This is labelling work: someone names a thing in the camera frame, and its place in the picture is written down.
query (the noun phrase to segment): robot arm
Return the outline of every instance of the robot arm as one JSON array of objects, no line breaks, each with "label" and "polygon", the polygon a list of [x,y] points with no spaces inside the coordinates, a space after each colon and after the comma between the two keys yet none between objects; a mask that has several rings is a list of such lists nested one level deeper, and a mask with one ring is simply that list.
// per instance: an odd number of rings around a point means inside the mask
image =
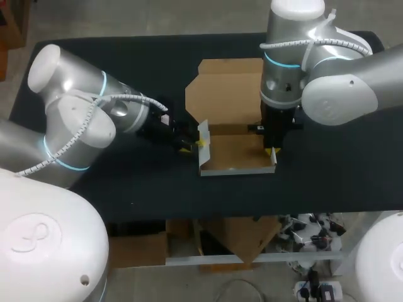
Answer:
[{"label": "robot arm", "polygon": [[1,166],[21,176],[70,187],[116,131],[171,144],[176,150],[191,150],[197,140],[182,131],[165,105],[56,45],[39,52],[28,86],[45,104],[46,134],[9,121],[0,126]]},{"label": "robot arm", "polygon": [[305,113],[329,126],[376,110],[402,106],[403,45],[358,60],[330,60],[315,67],[302,93]]},{"label": "robot arm", "polygon": [[261,81],[264,146],[281,148],[295,108],[323,125],[401,106],[403,45],[372,54],[364,39],[332,25],[323,0],[273,0]]}]

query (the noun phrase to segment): wire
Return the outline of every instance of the wire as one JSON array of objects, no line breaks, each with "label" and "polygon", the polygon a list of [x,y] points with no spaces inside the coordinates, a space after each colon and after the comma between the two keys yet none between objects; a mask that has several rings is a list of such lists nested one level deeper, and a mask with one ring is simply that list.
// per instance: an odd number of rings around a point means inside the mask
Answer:
[{"label": "wire", "polygon": [[250,285],[250,287],[252,287],[255,290],[255,292],[257,292],[259,294],[260,302],[264,302],[263,293],[253,283],[251,283],[247,280],[243,280],[243,279],[233,279],[233,280],[230,280],[230,281],[224,283],[223,285],[221,285],[219,292],[215,296],[215,299],[213,302],[219,302],[220,299],[222,298],[222,295],[229,289],[229,286],[235,282],[243,282],[243,283]]},{"label": "wire", "polygon": [[23,171],[19,171],[16,173],[17,176],[23,176],[26,177],[30,174],[33,174],[35,172],[38,172],[39,170],[42,170],[43,168],[47,167],[50,165],[52,162],[55,162],[59,157],[61,157],[63,154],[65,154],[81,137],[81,135],[87,130],[89,126],[89,122],[93,118],[94,114],[94,109],[99,105],[99,103],[103,101],[111,101],[113,99],[121,99],[121,100],[126,100],[126,101],[138,101],[138,102],[146,102],[149,104],[153,104],[154,106],[157,106],[160,110],[162,111],[168,111],[168,108],[165,107],[163,104],[161,104],[159,101],[156,101],[155,99],[148,98],[147,96],[138,96],[135,94],[112,94],[109,96],[102,96],[95,101],[93,101],[88,108],[88,112],[86,115],[86,118],[84,119],[84,122],[82,123],[80,129],[76,132],[76,134],[55,154],[49,154],[50,159],[44,160],[43,162],[34,165],[33,167],[30,167],[28,169],[25,169]]},{"label": "wire", "polygon": [[306,280],[306,281],[305,281],[305,284],[297,291],[297,294],[296,294],[297,301],[299,301],[299,299],[298,299],[298,293],[301,291],[301,289],[303,289],[303,288],[306,287],[307,283],[308,283],[308,280]]},{"label": "wire", "polygon": [[365,47],[359,46],[358,44],[347,42],[343,40],[337,39],[316,39],[316,40],[298,40],[298,41],[289,41],[289,42],[281,42],[281,43],[274,43],[274,44],[260,44],[260,48],[267,50],[267,49],[274,49],[274,48],[282,48],[282,47],[294,47],[294,46],[304,46],[313,43],[314,45],[334,45],[349,48],[361,53],[364,57],[372,55],[372,52]]},{"label": "wire", "polygon": [[47,167],[52,162],[56,161],[60,156],[65,154],[74,145],[74,143],[78,141],[81,135],[87,130],[89,122],[93,118],[94,109],[101,101],[102,99],[96,99],[94,102],[91,103],[90,107],[88,108],[87,116],[84,119],[84,122],[82,123],[80,129],[78,129],[76,134],[59,151],[57,151],[55,154],[49,154],[49,156],[51,156],[50,159],[44,160],[43,162],[34,165],[33,167],[17,172],[16,175],[26,177],[30,174],[38,172],[39,170],[42,170],[43,168]]},{"label": "wire", "polygon": [[136,94],[112,94],[110,96],[103,96],[102,100],[114,100],[114,99],[119,99],[122,101],[138,101],[139,103],[149,103],[153,104],[154,106],[158,107],[161,111],[168,111],[168,108],[165,107],[165,105],[161,104],[159,101],[156,101],[155,99],[148,98],[147,96],[143,95],[136,95]]}]

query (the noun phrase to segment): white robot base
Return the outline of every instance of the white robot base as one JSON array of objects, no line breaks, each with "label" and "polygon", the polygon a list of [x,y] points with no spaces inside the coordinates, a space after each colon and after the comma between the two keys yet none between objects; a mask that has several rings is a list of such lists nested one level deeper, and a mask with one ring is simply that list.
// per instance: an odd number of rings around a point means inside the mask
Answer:
[{"label": "white robot base", "polygon": [[0,169],[0,301],[105,300],[108,236],[98,212],[60,187]]}]

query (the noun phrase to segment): black tablecloth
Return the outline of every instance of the black tablecloth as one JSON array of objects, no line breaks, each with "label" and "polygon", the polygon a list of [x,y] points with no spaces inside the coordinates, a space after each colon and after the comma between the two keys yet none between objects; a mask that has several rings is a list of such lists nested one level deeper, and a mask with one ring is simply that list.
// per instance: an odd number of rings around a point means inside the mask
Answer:
[{"label": "black tablecloth", "polygon": [[[373,33],[360,35],[374,52],[382,49]],[[264,33],[248,33],[52,43],[152,98],[175,100],[180,118],[185,114],[184,89],[196,77],[202,59],[261,57],[258,45],[264,38]],[[31,60],[48,43],[39,43]],[[26,79],[27,74],[10,120],[45,131],[42,101],[29,90]],[[194,160],[119,135],[72,190],[107,223],[402,209],[402,117],[399,108],[338,127],[307,120],[303,131],[287,135],[276,173],[255,176],[202,178]]]}]

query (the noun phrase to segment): concrete floor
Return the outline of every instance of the concrete floor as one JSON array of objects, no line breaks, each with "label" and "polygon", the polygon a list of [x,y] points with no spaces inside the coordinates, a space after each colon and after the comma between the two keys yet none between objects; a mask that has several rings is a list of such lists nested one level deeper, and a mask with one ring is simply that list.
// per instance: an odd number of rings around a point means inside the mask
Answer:
[{"label": "concrete floor", "polygon": [[[328,9],[338,8],[339,27],[374,31],[387,47],[403,42],[395,32],[403,25],[400,0],[326,3]],[[7,80],[0,83],[0,118],[9,116],[31,50],[38,41],[265,31],[269,6],[270,0],[38,0],[31,8],[27,46],[9,52]],[[233,278],[252,281],[267,301],[295,301],[291,289],[297,275],[284,263],[233,274],[200,274],[196,267],[118,270],[110,277],[107,301],[213,301],[221,284]],[[347,293],[358,297],[353,274],[341,281]],[[238,285],[222,301],[258,301],[258,297]]]}]

